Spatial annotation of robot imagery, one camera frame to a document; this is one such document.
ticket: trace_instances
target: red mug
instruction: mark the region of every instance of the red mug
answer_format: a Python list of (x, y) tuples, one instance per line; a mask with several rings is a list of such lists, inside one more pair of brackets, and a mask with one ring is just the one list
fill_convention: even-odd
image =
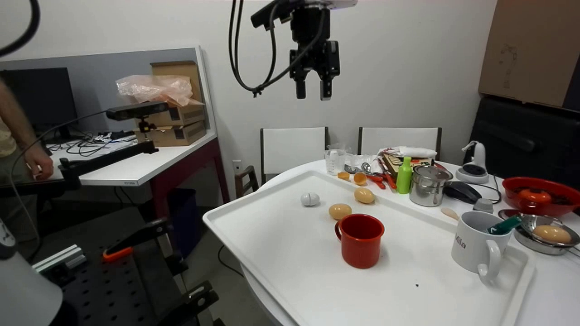
[(380, 238), (385, 227), (366, 214), (351, 214), (334, 225), (342, 247), (342, 258), (356, 268), (370, 268), (379, 261)]

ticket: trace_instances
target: white mug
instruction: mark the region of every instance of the white mug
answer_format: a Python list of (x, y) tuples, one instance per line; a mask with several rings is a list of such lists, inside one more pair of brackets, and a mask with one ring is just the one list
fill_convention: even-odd
[(461, 214), (451, 257), (461, 267), (478, 273), (482, 281), (491, 281), (499, 273), (502, 255), (508, 246), (512, 232), (495, 235), (485, 230), (503, 221), (501, 218), (480, 211)]

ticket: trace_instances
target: white chair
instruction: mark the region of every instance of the white chair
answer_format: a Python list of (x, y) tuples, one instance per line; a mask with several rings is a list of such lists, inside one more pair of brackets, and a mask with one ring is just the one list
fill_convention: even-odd
[(436, 150), (441, 155), (439, 128), (364, 128), (358, 129), (358, 154), (376, 154), (381, 148), (405, 145)]
[(324, 158), (328, 142), (328, 127), (260, 129), (262, 184), (266, 175)]

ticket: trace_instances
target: cardboard box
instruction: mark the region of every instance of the cardboard box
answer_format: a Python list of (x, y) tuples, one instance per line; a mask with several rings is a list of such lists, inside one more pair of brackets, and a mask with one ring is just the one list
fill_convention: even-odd
[(479, 92), (580, 111), (580, 1), (498, 0)]
[(191, 104), (184, 107), (172, 106), (166, 112), (151, 114), (145, 121), (155, 126), (186, 126), (205, 119), (203, 105)]
[[(145, 141), (145, 135), (138, 129), (134, 130), (137, 141)], [(161, 126), (147, 133), (149, 140), (152, 140), (156, 147), (164, 146), (188, 146), (205, 135), (203, 121), (187, 126)]]
[(191, 98), (203, 103), (201, 94), (200, 73), (197, 64), (194, 61), (172, 61), (172, 62), (153, 62), (151, 63), (153, 75), (177, 75), (187, 76), (191, 82)]

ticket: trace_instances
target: computer monitor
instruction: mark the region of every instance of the computer monitor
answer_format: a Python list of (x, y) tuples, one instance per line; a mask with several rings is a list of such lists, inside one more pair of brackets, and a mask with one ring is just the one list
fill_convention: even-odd
[[(66, 68), (2, 70), (0, 77), (37, 132), (76, 119), (77, 109)], [(59, 128), (59, 132), (60, 137), (51, 143), (72, 139), (66, 126)]]

